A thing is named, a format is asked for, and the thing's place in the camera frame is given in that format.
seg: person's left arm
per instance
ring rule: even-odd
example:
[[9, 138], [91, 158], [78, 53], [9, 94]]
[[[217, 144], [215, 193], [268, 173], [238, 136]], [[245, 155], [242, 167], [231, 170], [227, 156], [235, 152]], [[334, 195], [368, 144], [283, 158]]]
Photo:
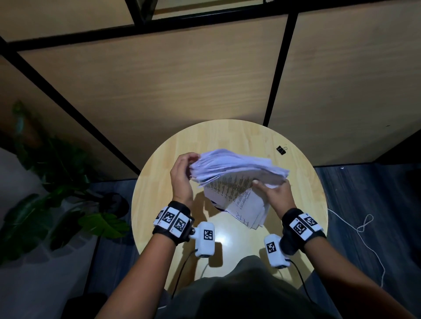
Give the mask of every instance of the person's left arm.
[[[198, 159], [199, 154], [196, 153], [180, 155], [170, 172], [173, 200], [185, 204], [190, 209], [193, 204], [193, 190], [189, 182], [189, 164]], [[153, 318], [175, 249], [176, 245], [170, 238], [154, 234], [96, 318]]]

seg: white cable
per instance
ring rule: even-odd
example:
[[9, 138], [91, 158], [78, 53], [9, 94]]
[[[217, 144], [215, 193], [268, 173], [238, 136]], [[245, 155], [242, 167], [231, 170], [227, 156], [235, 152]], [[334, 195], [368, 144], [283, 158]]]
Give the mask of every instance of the white cable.
[[361, 237], [361, 235], [360, 235], [360, 233], [363, 233], [364, 231], [365, 231], [365, 227], [369, 224], [369, 223], [371, 223], [373, 220], [374, 220], [374, 216], [373, 215], [371, 215], [371, 214], [368, 214], [366, 217], [365, 217], [365, 219], [364, 219], [364, 223], [361, 225], [361, 226], [359, 226], [359, 227], [357, 227], [357, 228], [355, 228], [353, 225], [351, 225], [351, 224], [349, 224], [348, 222], [346, 222], [341, 216], [339, 216], [337, 213], [335, 213], [333, 210], [331, 210], [331, 209], [329, 209], [328, 208], [328, 211], [330, 211], [330, 212], [332, 212], [332, 213], [334, 213], [341, 221], [343, 221], [345, 224], [347, 224], [348, 226], [350, 226], [353, 230], [355, 230], [356, 232], [357, 232], [357, 235], [361, 238], [361, 240], [362, 240], [362, 243], [369, 249], [369, 250], [371, 250], [375, 255], [376, 255], [376, 257], [377, 257], [377, 259], [378, 259], [378, 262], [381, 264], [381, 266], [383, 267], [383, 274], [381, 275], [381, 284], [380, 284], [380, 288], [383, 288], [383, 279], [384, 279], [384, 274], [386, 273], [386, 269], [385, 269], [385, 267], [383, 266], [383, 264], [381, 263], [381, 260], [380, 260], [380, 257], [378, 256], [378, 254], [374, 251], [374, 250], [372, 250], [370, 247], [368, 247], [367, 246], [367, 244], [365, 243], [365, 241], [364, 241], [364, 239], [362, 239], [362, 237]]

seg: clothing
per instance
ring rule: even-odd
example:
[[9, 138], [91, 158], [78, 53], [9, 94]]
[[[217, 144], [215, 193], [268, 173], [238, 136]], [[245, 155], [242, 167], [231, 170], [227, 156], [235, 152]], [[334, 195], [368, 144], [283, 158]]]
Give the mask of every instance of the clothing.
[[289, 283], [273, 277], [257, 256], [225, 277], [201, 278], [181, 289], [157, 319], [333, 318]]

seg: cable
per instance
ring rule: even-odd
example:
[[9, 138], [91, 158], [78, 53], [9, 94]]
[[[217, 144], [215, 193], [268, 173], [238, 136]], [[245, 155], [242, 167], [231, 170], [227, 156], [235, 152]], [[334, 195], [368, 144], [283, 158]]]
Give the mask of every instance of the cable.
[[[335, 213], [333, 210], [331, 210], [331, 209], [329, 209], [328, 208], [328, 211], [330, 211], [330, 212], [332, 212], [332, 213], [334, 213], [341, 221], [343, 221], [345, 224], [347, 224], [348, 226], [350, 226], [353, 230], [355, 230], [356, 232], [357, 232], [357, 235], [361, 238], [361, 240], [362, 240], [362, 243], [369, 249], [369, 250], [371, 250], [375, 255], [376, 255], [376, 257], [377, 257], [377, 259], [378, 259], [378, 262], [381, 264], [381, 266], [383, 267], [383, 274], [381, 275], [381, 284], [380, 284], [380, 288], [383, 288], [383, 280], [384, 280], [384, 274], [386, 273], [386, 268], [383, 266], [383, 264], [382, 264], [382, 262], [381, 262], [381, 260], [380, 260], [380, 257], [378, 256], [378, 254], [373, 250], [373, 249], [371, 249], [370, 247], [368, 247], [367, 246], [367, 244], [365, 243], [365, 241], [364, 241], [364, 239], [362, 239], [362, 237], [361, 237], [361, 235], [360, 235], [360, 233], [363, 233], [364, 231], [365, 231], [365, 227], [369, 224], [369, 223], [371, 223], [373, 220], [374, 220], [374, 216], [373, 215], [371, 215], [371, 214], [368, 214], [366, 217], [365, 217], [365, 219], [364, 219], [364, 223], [361, 225], [361, 226], [359, 226], [359, 227], [357, 227], [357, 228], [355, 228], [353, 225], [351, 225], [351, 224], [349, 224], [347, 221], [345, 221], [341, 216], [339, 216], [337, 213]], [[371, 216], [371, 220], [370, 221], [367, 221], [367, 218], [369, 217], [369, 216]]]
[[186, 260], [184, 261], [183, 266], [181, 267], [181, 270], [180, 270], [180, 273], [179, 273], [179, 277], [177, 278], [176, 286], [174, 287], [174, 291], [173, 291], [173, 295], [171, 296], [171, 299], [173, 299], [173, 298], [174, 298], [174, 295], [175, 295], [176, 290], [177, 290], [177, 286], [179, 285], [179, 281], [180, 281], [181, 273], [183, 272], [183, 269], [184, 269], [184, 266], [186, 265], [186, 262], [189, 260], [189, 257], [192, 255], [192, 253], [194, 253], [194, 252], [196, 252], [196, 251], [197, 251], [197, 249], [192, 250], [192, 251], [189, 253], [189, 255], [187, 256]]
[[293, 262], [291, 259], [289, 260], [294, 266], [295, 266], [295, 269], [297, 269], [297, 271], [298, 271], [298, 274], [300, 275], [300, 278], [301, 278], [301, 282], [303, 283], [303, 287], [304, 287], [304, 291], [306, 292], [306, 295], [307, 295], [307, 297], [309, 298], [309, 300], [311, 301], [311, 303], [315, 303], [311, 298], [310, 298], [310, 295], [309, 295], [309, 292], [307, 291], [307, 288], [306, 288], [306, 284], [304, 283], [304, 279], [303, 279], [303, 276], [301, 276], [301, 272], [300, 272], [300, 270], [298, 269], [298, 267], [297, 267], [297, 265], [295, 264], [295, 262]]

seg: wooden tabletop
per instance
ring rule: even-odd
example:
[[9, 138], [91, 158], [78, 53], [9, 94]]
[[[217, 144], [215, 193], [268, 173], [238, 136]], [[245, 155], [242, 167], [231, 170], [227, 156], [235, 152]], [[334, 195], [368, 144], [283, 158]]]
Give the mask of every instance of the wooden tabletop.
[[[283, 155], [276, 150], [278, 146], [284, 149]], [[132, 201], [133, 235], [139, 253], [152, 236], [152, 223], [156, 215], [171, 201], [170, 169], [176, 158], [187, 152], [204, 153], [221, 148], [238, 154], [270, 158], [274, 165], [289, 169], [288, 179], [297, 207], [311, 214], [327, 233], [325, 193], [316, 171], [304, 154], [288, 139], [262, 125], [241, 120], [214, 120], [190, 126], [173, 135], [152, 154], [143, 167]], [[264, 227], [248, 229], [229, 213], [213, 207], [204, 197], [203, 188], [198, 188], [198, 184], [193, 181], [190, 183], [195, 199], [192, 208], [195, 226], [201, 221], [210, 221], [215, 225], [215, 255], [210, 258], [190, 257], [177, 289], [201, 277], [225, 276], [243, 257], [249, 255], [259, 256], [274, 276], [296, 288], [301, 286], [300, 277], [293, 266], [277, 270], [269, 265], [263, 239], [268, 234], [282, 235], [282, 223], [272, 208]], [[170, 293], [182, 263], [194, 247], [194, 240], [177, 246], [165, 284]], [[305, 280], [313, 271], [311, 263], [301, 252], [291, 259]]]

